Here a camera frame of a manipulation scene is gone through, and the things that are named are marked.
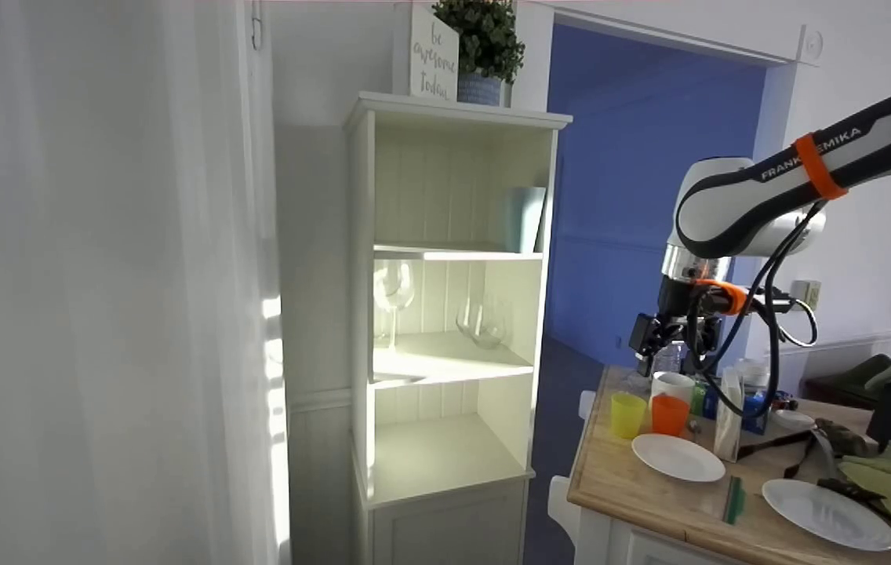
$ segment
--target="white cabinet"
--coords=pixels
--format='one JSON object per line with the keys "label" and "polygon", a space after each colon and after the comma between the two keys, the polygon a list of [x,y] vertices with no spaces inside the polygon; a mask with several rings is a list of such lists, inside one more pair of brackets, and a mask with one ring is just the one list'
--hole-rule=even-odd
{"label": "white cabinet", "polygon": [[391,95],[347,118],[363,561],[522,561],[548,206],[518,200],[564,122]]}

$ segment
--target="orange cup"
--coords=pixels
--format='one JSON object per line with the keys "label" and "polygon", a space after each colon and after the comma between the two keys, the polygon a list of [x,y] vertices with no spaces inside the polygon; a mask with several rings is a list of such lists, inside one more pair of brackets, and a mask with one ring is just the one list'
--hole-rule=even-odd
{"label": "orange cup", "polygon": [[653,432],[682,436],[690,422],[690,400],[675,396],[653,398]]}

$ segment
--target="doorway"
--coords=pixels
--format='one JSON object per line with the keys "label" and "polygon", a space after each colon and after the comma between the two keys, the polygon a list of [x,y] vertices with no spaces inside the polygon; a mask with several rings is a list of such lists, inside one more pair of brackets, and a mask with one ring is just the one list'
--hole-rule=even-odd
{"label": "doorway", "polygon": [[554,20],[548,109],[574,122],[554,172],[527,565],[574,561],[547,486],[571,469],[578,393],[608,363],[635,366],[631,328],[655,304],[677,182],[693,159],[757,151],[764,75],[764,63]]}

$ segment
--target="white bookshelf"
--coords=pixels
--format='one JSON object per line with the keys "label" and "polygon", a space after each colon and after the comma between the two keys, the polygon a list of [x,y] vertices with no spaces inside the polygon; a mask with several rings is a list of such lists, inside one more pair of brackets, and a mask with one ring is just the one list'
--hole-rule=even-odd
{"label": "white bookshelf", "polygon": [[[371,551],[371,538],[389,504],[421,525],[430,500],[462,504],[498,486],[509,503],[492,507],[525,520],[525,486],[512,481],[529,476],[548,203],[533,248],[515,251],[512,200],[529,186],[552,192],[564,122],[358,98],[347,118],[350,370],[363,561],[386,551]],[[414,302],[404,309],[377,307],[377,268],[409,272]]]}

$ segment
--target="yellow cup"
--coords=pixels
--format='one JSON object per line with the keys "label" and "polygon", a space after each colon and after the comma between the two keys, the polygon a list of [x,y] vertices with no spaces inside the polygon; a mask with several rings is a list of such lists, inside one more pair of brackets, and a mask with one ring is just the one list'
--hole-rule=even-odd
{"label": "yellow cup", "polygon": [[643,413],[645,413],[645,398],[631,393],[613,393],[608,398],[613,436],[635,439],[640,432]]}

